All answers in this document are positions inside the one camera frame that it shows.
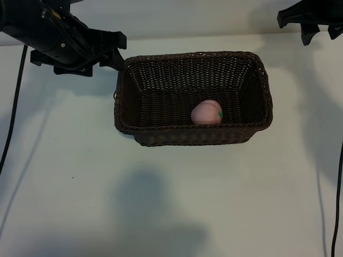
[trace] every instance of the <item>white table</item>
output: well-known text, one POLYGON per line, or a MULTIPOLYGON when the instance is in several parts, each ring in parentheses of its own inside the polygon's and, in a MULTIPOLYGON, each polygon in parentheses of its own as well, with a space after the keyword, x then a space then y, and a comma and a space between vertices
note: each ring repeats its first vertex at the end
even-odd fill
MULTIPOLYGON (((343 139, 342 46, 343 37, 326 33, 307 47, 299 34, 129 41, 124 58, 260 55, 271 127, 244 144, 205 147, 147 148, 120 134, 112 69, 56 76, 27 59, 0 176, 0 256, 329 256, 343 139)), ((0 47, 1 152, 21 51, 0 47)), ((337 256, 342 243, 340 227, 337 256)))

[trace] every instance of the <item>white wall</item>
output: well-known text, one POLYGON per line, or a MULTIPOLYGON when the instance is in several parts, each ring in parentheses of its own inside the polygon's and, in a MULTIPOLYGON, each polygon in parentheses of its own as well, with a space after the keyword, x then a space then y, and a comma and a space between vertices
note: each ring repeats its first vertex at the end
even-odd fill
MULTIPOLYGON (((84 0, 71 12, 91 28, 122 31, 129 38, 256 34, 279 29, 278 11, 299 0, 84 0)), ((15 44, 1 33, 0 45, 15 44)))

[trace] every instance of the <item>black cable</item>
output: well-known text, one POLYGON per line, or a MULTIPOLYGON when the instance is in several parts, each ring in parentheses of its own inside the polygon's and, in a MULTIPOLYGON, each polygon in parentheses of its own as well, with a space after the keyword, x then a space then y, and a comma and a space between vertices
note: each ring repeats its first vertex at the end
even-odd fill
POLYGON ((336 196, 336 222, 334 225, 334 233, 333 233, 332 246, 331 246, 331 257, 334 257, 334 250, 336 246, 336 239, 337 239, 337 233, 338 233, 339 198, 340 198, 340 192, 341 192, 342 165, 343 165, 343 144, 342 144, 342 149, 341 149, 341 156, 339 158, 337 196, 336 196))
POLYGON ((1 158, 1 162, 0 162, 0 175, 2 172, 2 168, 4 167, 4 164, 5 164, 7 152, 8 152, 9 147, 10 147, 13 128, 14 128, 14 122, 16 120, 17 104, 18 104, 18 98, 19 98, 21 78, 23 77, 26 53, 27 53, 27 46, 25 45, 24 49, 23 49, 23 54, 21 55, 20 68, 19 68, 18 80, 17 80, 17 87, 16 87, 16 92, 14 94, 14 101, 13 101, 12 117, 11 117, 11 123, 10 123, 10 128, 9 128, 9 134, 7 136, 6 145, 4 148, 4 152, 2 153, 2 158, 1 158))

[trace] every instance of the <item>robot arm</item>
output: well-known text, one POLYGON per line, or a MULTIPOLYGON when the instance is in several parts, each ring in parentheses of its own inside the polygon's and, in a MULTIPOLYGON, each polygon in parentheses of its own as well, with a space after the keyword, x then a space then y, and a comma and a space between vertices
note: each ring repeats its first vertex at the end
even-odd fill
POLYGON ((70 13, 80 0, 0 0, 0 31, 36 49, 31 62, 54 67, 55 74, 91 77, 93 65, 124 69, 118 48, 121 32, 90 29, 70 13))
POLYGON ((319 32, 318 25, 328 25, 331 39, 343 33, 343 0, 302 0, 279 12, 280 28, 288 23, 299 23, 305 46, 319 32))

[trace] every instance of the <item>wicker basket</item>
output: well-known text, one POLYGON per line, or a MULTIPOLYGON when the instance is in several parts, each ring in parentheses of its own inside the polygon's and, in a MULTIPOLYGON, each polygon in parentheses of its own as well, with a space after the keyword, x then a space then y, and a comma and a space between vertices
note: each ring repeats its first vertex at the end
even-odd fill
POLYGON ((223 145, 248 141, 272 122, 268 76, 250 52, 138 56, 125 61, 115 94, 115 126, 143 146, 223 145), (223 120, 194 125, 200 102, 220 103, 223 120))

